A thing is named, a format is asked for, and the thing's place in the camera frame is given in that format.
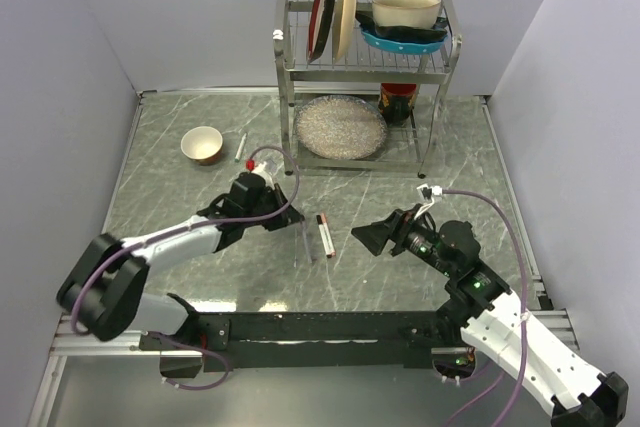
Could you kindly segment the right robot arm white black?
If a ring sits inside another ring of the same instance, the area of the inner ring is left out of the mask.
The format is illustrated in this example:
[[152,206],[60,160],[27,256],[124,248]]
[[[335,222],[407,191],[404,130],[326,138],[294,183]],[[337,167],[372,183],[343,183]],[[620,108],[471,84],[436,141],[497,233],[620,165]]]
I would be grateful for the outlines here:
[[445,275],[448,301],[438,313],[439,337],[482,352],[525,389],[554,426],[616,426],[626,415],[629,386],[582,359],[523,304],[480,257],[470,223],[450,220],[434,229],[414,207],[355,227],[352,235],[373,255],[391,244]]

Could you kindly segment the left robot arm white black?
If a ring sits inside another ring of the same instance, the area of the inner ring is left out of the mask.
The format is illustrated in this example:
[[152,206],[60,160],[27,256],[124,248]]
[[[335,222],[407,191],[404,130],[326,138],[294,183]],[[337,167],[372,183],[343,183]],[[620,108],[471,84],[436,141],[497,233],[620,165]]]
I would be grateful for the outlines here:
[[198,337],[198,312],[176,294],[145,293],[152,273],[238,242],[254,226],[269,232],[303,222],[280,186],[266,173],[243,172],[229,192],[172,227],[118,239],[95,237],[56,294],[78,335],[110,341],[128,329],[160,333],[184,349]]

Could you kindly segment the white pen orange cap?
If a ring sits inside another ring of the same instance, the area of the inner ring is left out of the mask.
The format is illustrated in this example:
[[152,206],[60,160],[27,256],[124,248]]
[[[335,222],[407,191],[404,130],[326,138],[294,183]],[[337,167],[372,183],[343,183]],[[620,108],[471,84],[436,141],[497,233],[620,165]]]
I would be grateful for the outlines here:
[[335,257],[336,256],[336,249],[331,237],[331,233],[330,233],[330,229],[329,229],[329,225],[328,225],[328,219],[326,217],[325,213],[321,213],[321,220],[322,220],[322,225],[324,227],[324,231],[325,231],[325,236],[327,239],[327,245],[328,245],[328,251],[329,253],[327,254],[329,257]]

